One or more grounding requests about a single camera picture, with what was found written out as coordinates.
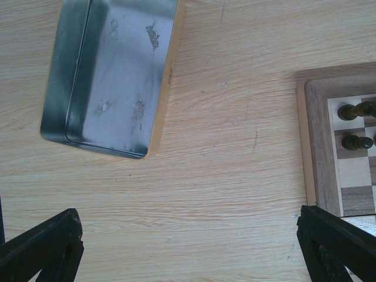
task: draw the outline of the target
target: rectangular baking pan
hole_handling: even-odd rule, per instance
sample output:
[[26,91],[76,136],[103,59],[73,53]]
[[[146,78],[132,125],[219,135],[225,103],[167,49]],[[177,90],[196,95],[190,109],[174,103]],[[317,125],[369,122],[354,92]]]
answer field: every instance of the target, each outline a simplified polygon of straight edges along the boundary
[[42,137],[134,159],[154,155],[184,12],[182,0],[63,0]]

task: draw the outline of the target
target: wooden table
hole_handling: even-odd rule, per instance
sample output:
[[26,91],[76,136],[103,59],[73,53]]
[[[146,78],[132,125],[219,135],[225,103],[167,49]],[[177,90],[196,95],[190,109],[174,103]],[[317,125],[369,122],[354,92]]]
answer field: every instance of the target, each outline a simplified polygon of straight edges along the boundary
[[141,161],[40,137],[59,3],[0,2],[7,240],[75,207],[76,281],[309,281],[295,87],[374,69],[375,1],[188,0],[161,148]]

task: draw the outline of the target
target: chessboard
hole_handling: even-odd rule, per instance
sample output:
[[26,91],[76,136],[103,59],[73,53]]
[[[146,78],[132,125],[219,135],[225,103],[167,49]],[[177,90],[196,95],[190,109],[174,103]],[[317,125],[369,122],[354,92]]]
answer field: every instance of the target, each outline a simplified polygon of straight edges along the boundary
[[338,217],[367,216],[376,227],[376,145],[350,151],[347,135],[374,138],[376,118],[344,121],[344,105],[376,102],[376,73],[308,80],[297,88],[308,205]]

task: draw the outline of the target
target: chess pawn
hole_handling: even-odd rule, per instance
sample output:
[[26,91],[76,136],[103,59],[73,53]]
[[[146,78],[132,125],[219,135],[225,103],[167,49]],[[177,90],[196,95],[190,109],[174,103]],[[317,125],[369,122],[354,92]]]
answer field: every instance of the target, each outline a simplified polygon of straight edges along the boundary
[[339,108],[338,117],[342,120],[354,120],[357,116],[373,116],[376,114],[376,105],[372,102],[363,102],[353,105],[345,105]]
[[342,146],[346,150],[355,151],[358,149],[369,149],[374,141],[369,137],[358,137],[356,135],[348,135],[342,140]]

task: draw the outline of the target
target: dark green chess piece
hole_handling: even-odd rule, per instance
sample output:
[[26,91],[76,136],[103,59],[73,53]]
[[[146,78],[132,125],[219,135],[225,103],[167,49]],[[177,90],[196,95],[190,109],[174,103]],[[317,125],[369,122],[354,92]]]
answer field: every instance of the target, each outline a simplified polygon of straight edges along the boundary
[[354,120],[357,116],[376,117],[376,104],[373,102],[363,102],[354,105],[345,105],[339,108],[338,117],[342,120]]
[[358,137],[356,135],[347,135],[342,140],[342,146],[346,150],[355,151],[358,149],[369,149],[374,141],[369,137]]

